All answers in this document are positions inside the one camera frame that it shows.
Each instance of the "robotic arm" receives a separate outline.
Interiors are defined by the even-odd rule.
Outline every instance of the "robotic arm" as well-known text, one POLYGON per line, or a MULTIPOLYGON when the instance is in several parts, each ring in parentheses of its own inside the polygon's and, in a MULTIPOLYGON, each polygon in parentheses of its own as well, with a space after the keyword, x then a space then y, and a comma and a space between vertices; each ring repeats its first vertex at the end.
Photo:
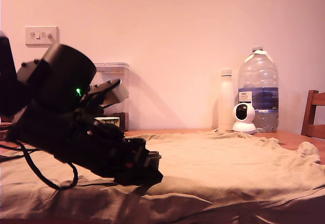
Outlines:
MULTIPOLYGON (((89 58, 62 44, 53 44, 42 59, 22 63, 16 73, 9 39, 0 37, 0 115, 15 115, 5 140, 32 145, 118 184, 161 182, 158 152, 149 152, 145 140, 126 139, 119 127, 94 119, 100 105, 128 97, 119 79, 90 90, 95 73, 89 58)), ((30 165, 26 149, 24 155, 30 165)))

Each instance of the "green led light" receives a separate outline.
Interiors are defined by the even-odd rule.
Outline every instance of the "green led light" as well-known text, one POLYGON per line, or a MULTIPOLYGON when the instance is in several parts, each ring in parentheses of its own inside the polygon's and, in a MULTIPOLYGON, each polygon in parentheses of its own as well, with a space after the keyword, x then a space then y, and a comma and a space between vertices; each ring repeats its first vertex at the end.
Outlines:
POLYGON ((76 92, 78 93, 79 96, 81 96, 81 93, 80 93, 80 89, 79 88, 76 89, 76 92))

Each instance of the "wooden chair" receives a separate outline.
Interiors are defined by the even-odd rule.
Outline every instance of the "wooden chair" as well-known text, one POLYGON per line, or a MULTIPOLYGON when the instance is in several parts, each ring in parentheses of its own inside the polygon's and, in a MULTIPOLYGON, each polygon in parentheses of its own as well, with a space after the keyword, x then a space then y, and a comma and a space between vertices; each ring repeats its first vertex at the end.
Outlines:
POLYGON ((308 91, 306 111, 301 135, 325 139, 325 124, 314 125, 316 106, 325 106, 325 92, 308 91))

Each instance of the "camera lens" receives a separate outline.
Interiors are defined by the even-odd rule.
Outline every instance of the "camera lens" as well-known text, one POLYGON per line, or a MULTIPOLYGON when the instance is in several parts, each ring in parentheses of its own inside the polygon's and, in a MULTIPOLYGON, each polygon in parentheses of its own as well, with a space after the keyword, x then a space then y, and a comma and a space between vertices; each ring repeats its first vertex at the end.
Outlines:
POLYGON ((245 104, 241 104, 241 105, 237 106, 236 117, 239 120, 246 119, 246 117, 247 117, 247 106, 245 104))

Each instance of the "white security camera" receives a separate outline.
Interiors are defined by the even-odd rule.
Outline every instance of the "white security camera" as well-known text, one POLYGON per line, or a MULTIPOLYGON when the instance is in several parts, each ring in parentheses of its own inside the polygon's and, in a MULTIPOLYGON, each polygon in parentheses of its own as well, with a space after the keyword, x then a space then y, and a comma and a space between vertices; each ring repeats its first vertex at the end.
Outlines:
POLYGON ((239 103, 236 105, 233 109, 233 117, 236 120, 233 126, 234 131, 254 134, 256 127, 252 121, 255 118, 255 110, 251 103, 239 103))

